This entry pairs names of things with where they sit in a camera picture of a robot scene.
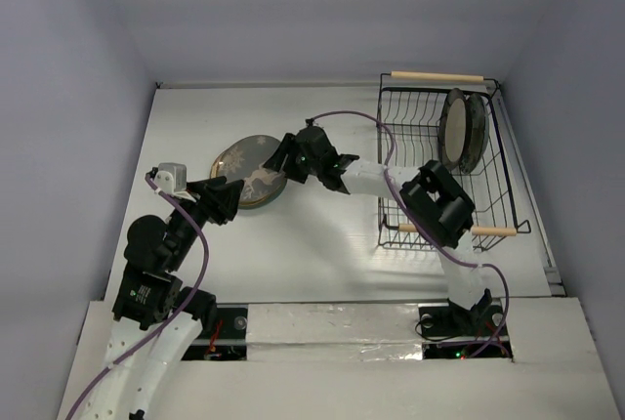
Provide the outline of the blue floral pattern plate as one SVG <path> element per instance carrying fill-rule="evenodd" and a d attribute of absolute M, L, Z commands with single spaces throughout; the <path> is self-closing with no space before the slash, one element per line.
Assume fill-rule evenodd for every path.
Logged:
<path fill-rule="evenodd" d="M 489 122 L 487 108 L 480 94 L 473 93 L 466 100 L 470 114 L 467 128 L 468 146 L 462 153 L 459 169 L 463 174 L 472 173 L 481 161 L 489 142 Z"/>

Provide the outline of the dark rim cream plate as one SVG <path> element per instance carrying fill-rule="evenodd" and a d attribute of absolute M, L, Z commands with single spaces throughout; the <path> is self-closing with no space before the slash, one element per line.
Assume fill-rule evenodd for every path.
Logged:
<path fill-rule="evenodd" d="M 438 159 L 450 171 L 466 156 L 471 127 L 463 91 L 453 88 L 445 97 L 437 128 Z"/>

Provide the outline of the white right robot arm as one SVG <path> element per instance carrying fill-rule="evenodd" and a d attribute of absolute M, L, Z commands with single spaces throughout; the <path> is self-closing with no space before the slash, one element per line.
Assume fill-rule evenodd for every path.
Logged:
<path fill-rule="evenodd" d="M 475 204 L 442 163 L 391 167 L 340 153 L 325 131 L 309 122 L 298 133 L 285 134 L 264 167 L 301 184 L 313 176 L 332 191 L 394 201 L 437 251 L 451 326 L 462 336 L 486 335 L 492 296 L 480 264 L 472 260 Z"/>

